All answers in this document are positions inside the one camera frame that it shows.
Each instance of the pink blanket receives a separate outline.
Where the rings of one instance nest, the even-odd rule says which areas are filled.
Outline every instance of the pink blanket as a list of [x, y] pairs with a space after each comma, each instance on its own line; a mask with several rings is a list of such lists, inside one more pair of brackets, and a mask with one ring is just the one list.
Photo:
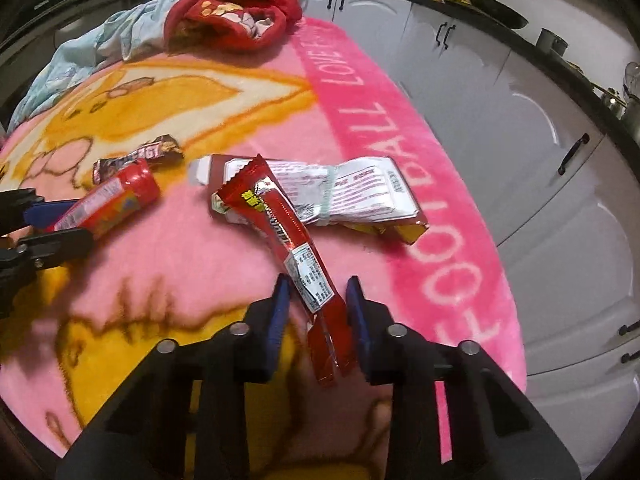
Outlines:
[[[475, 339], [524, 389], [515, 305], [473, 200], [427, 124], [340, 28], [306, 19], [258, 57], [162, 54], [103, 70], [10, 138], [0, 190], [82, 196], [96, 159], [161, 134], [180, 142], [187, 163], [207, 153], [322, 164], [393, 156], [431, 227], [411, 247], [312, 228], [338, 290], [359, 275], [396, 321], [443, 344]], [[86, 263], [41, 272], [0, 322], [0, 396], [60, 456], [155, 343], [211, 336], [267, 297], [280, 270], [251, 229], [209, 217], [186, 165], [156, 177], [161, 203], [108, 235]], [[276, 378], [247, 389], [252, 470], [380, 478], [390, 390], [367, 386], [359, 372], [317, 386], [295, 308], [292, 319]]]

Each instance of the red cylindrical candy tube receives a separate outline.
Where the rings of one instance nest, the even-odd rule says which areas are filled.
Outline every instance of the red cylindrical candy tube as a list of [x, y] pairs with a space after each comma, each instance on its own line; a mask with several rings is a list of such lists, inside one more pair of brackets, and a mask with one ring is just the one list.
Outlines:
[[146, 160], [139, 159], [93, 188], [46, 230], [83, 227], [99, 238], [159, 196], [160, 189]]
[[292, 277], [311, 323], [306, 338], [316, 379], [331, 383], [334, 364], [345, 375], [356, 362], [347, 307], [266, 161], [256, 156], [217, 195], [264, 233]]

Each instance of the light blue cloth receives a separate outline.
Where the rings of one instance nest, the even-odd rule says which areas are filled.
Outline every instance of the light blue cloth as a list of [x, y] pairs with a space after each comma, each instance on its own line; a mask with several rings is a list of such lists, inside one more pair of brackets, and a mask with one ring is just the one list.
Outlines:
[[131, 10], [121, 10], [80, 38], [65, 41], [14, 110], [8, 133], [51, 108], [65, 91], [99, 70], [120, 60], [161, 50], [164, 20], [177, 1], [153, 0]]

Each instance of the black countertop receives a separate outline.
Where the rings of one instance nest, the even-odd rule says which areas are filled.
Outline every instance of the black countertop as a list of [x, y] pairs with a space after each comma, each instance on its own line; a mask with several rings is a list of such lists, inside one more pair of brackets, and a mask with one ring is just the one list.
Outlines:
[[625, 157], [636, 179], [640, 182], [640, 146], [632, 139], [620, 120], [600, 102], [600, 98], [593, 92], [586, 81], [576, 75], [573, 70], [558, 63], [510, 28], [484, 14], [478, 13], [469, 6], [432, 2], [431, 0], [409, 1], [468, 23], [504, 43], [516, 54], [527, 59], [558, 85], [584, 111], [591, 121], [613, 141], [620, 153]]

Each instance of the red hat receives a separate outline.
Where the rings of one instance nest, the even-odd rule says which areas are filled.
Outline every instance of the red hat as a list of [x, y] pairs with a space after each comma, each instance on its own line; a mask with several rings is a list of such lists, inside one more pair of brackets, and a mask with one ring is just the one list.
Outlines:
[[164, 44], [196, 35], [223, 50], [252, 51], [281, 38], [302, 18], [298, 0], [179, 0], [164, 22]]

